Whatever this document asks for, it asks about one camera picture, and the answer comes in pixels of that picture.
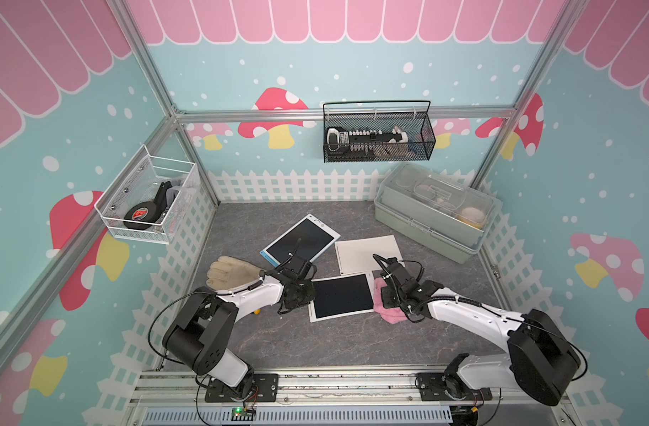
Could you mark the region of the white drawing tablet front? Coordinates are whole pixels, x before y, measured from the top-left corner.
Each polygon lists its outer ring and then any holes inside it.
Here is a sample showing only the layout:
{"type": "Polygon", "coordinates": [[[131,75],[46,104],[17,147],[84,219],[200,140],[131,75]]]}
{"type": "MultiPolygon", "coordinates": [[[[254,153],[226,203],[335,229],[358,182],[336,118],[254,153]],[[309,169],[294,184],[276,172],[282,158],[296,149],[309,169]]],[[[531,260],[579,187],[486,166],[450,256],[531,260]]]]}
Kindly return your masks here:
{"type": "Polygon", "coordinates": [[[395,236],[337,241],[334,245],[341,275],[380,271],[381,268],[373,255],[384,258],[402,259],[395,236]]]}

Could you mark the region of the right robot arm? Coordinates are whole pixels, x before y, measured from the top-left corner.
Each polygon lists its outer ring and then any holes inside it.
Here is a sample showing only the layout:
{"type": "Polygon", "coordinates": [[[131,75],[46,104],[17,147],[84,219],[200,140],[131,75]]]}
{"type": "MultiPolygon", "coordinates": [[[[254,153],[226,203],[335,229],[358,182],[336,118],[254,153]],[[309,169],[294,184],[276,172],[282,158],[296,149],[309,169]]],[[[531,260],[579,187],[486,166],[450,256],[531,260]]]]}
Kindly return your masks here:
{"type": "Polygon", "coordinates": [[[427,319],[456,325],[501,349],[500,355],[461,353],[453,359],[436,379],[448,399],[481,402],[482,392],[499,388],[556,406],[569,385],[587,373],[586,356],[545,312],[506,311],[412,275],[403,260],[378,254],[373,259],[386,283],[384,307],[399,309],[412,323],[427,319]]]}

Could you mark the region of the blue framed drawing tablet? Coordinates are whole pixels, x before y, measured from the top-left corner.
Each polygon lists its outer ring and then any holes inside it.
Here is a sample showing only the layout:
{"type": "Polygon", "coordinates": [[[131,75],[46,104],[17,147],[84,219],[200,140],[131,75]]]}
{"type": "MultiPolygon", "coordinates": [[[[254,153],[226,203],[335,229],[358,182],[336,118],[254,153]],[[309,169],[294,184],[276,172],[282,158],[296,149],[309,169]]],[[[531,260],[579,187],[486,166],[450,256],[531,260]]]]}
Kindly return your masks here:
{"type": "Polygon", "coordinates": [[[338,232],[308,214],[267,245],[260,255],[272,266],[285,263],[291,256],[314,262],[339,239],[338,232]]]}

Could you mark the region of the pink cleaning cloth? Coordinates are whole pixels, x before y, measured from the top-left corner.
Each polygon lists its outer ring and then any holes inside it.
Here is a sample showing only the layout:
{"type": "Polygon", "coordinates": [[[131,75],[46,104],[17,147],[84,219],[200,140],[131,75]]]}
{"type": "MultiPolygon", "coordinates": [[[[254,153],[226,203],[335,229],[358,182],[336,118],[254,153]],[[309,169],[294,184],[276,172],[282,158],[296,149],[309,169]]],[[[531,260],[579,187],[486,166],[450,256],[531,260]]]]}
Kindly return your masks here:
{"type": "Polygon", "coordinates": [[[374,280],[374,290],[372,292],[373,310],[377,312],[380,317],[389,324],[397,324],[402,321],[407,321],[405,314],[400,308],[386,309],[382,303],[381,290],[386,287],[386,282],[381,278],[374,280]]]}

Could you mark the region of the white drawing tablet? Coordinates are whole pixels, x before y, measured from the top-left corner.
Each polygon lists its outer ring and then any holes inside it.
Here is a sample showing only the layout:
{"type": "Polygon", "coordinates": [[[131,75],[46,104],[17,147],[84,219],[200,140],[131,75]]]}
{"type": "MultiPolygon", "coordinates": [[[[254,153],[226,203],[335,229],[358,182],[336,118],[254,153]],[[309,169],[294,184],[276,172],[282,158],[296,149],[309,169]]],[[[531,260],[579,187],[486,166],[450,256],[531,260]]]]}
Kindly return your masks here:
{"type": "Polygon", "coordinates": [[[371,272],[312,281],[315,299],[308,306],[311,323],[373,312],[371,272]]]}
{"type": "Polygon", "coordinates": [[[373,255],[384,258],[402,259],[395,236],[337,241],[334,245],[341,275],[380,271],[381,268],[373,255]]]}

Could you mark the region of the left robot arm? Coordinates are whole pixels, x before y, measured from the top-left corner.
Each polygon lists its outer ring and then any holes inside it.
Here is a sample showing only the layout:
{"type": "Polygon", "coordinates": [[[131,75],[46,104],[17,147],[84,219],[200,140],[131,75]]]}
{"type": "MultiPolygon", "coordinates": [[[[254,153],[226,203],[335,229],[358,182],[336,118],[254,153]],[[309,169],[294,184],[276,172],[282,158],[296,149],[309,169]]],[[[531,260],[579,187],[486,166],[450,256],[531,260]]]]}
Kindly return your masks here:
{"type": "Polygon", "coordinates": [[[315,299],[316,273],[312,262],[297,255],[267,271],[235,257],[219,257],[206,284],[180,299],[184,306],[162,345],[176,362],[200,376],[237,382],[249,372],[249,366],[228,349],[237,321],[272,305],[281,313],[308,305],[315,299]]]}

